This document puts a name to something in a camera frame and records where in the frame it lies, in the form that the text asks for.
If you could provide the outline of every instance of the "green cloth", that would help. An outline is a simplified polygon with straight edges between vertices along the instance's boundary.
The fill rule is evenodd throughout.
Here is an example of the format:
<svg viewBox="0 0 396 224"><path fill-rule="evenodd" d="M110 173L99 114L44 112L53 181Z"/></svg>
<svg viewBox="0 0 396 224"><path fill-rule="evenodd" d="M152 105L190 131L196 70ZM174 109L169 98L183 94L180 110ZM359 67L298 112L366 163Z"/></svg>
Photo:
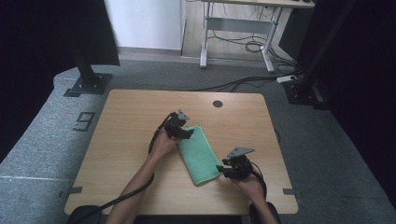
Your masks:
<svg viewBox="0 0 396 224"><path fill-rule="evenodd" d="M201 186L221 175L216 168L216 165L220 165L220 162L207 142L202 127L196 125L185 128L185 130L191 129L194 129L191 138L181 141L178 147L189 170L192 183L195 186Z"/></svg>

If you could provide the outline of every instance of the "metal desk leg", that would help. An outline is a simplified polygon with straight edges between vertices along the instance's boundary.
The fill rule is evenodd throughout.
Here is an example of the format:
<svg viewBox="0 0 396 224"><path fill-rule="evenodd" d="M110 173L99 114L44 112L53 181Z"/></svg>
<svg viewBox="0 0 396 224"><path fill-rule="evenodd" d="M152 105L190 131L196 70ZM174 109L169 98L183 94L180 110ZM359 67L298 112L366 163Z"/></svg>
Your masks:
<svg viewBox="0 0 396 224"><path fill-rule="evenodd" d="M262 57L264 58L265 64L267 65L267 70L269 73L274 73L274 67L272 65L270 56L268 55L268 49L271 46L271 42L274 38L275 30L277 27L277 23L279 22L280 14L282 13L282 7L277 7L276 8L276 14L275 14L275 19L273 20L273 24L271 26L270 33L267 36L267 41L265 43L265 46L262 46Z"/></svg>
<svg viewBox="0 0 396 224"><path fill-rule="evenodd" d="M206 58L207 58L207 22L209 20L209 9L210 9L210 3L204 3L206 4L205 8L205 22L204 22L204 41L202 42L201 46L201 62L200 62L200 67L201 68L206 68Z"/></svg>

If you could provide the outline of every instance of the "gray carpet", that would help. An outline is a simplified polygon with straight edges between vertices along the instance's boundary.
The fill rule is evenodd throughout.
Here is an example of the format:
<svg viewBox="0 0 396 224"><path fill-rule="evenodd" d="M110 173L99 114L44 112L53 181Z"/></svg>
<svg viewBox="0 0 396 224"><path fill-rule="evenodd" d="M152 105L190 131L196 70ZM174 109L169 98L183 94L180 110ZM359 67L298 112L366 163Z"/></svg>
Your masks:
<svg viewBox="0 0 396 224"><path fill-rule="evenodd" d="M72 187L108 92L112 89L193 90L238 78L266 76L262 68L195 63L121 61L95 66L114 75L104 95L63 97L78 70L61 73L29 129L0 165L0 223L65 223ZM384 191L329 111L290 105L283 88L267 82L239 92L264 95L296 192L299 212L282 223L396 223ZM95 113L87 132L77 132L81 112Z"/></svg>

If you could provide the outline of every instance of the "stand base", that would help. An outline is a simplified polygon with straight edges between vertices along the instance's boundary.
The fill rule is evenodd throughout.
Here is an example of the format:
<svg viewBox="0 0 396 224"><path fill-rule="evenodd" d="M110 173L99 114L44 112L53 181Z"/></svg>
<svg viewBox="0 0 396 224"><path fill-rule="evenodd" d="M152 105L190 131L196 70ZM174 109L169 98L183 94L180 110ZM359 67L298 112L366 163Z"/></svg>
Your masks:
<svg viewBox="0 0 396 224"><path fill-rule="evenodd" d="M316 87L313 87L314 90L304 92L300 91L300 84L297 81L284 82L282 85L291 105L312 105L315 109L329 109Z"/></svg>
<svg viewBox="0 0 396 224"><path fill-rule="evenodd" d="M95 83L93 85L87 85L83 82L82 78L79 77L76 84L72 89L68 89L65 93L65 97L79 97L81 94L96 94L102 95L105 92L108 82L113 77L111 74L97 74L95 73Z"/></svg>

